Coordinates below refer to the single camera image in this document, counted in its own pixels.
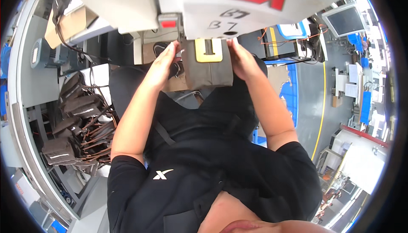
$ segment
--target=left hand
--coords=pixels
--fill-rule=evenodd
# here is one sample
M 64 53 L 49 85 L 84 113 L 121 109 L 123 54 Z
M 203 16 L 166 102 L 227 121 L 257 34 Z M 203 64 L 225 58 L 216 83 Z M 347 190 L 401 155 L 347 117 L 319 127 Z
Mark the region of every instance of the left hand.
M 180 43 L 178 41 L 171 42 L 152 63 L 143 82 L 151 88 L 162 90 L 169 77 L 170 66 L 177 60 L 174 56 L 178 51 L 180 51 Z

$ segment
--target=hand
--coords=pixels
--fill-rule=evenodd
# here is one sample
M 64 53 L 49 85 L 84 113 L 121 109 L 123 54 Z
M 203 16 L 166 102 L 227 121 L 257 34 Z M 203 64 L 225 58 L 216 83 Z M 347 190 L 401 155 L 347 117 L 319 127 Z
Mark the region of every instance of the hand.
M 162 90 L 169 77 L 171 64 L 180 60 L 180 58 L 174 58 L 178 51 L 180 51 L 180 43 L 178 41 L 171 42 L 152 63 L 143 83 L 158 91 Z
M 231 55 L 232 69 L 240 79 L 248 81 L 263 74 L 252 54 L 238 43 L 236 37 L 227 40 L 227 44 Z

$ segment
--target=black pants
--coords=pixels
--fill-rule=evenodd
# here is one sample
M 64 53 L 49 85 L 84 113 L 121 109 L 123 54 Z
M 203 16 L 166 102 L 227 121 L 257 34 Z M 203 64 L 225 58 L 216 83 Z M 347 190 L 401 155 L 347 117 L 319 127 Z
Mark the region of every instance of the black pants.
M 267 75 L 265 62 L 257 57 L 255 60 Z M 111 73 L 110 95 L 119 118 L 125 113 L 146 71 L 146 66 L 131 66 L 119 67 Z M 259 122 L 247 84 L 235 74 L 231 87 L 215 88 L 198 109 L 184 108 L 164 92 L 160 92 L 146 148 L 155 148 L 165 143 L 154 128 L 155 121 L 158 121 L 176 142 L 189 133 L 204 135 L 215 132 L 248 139 Z

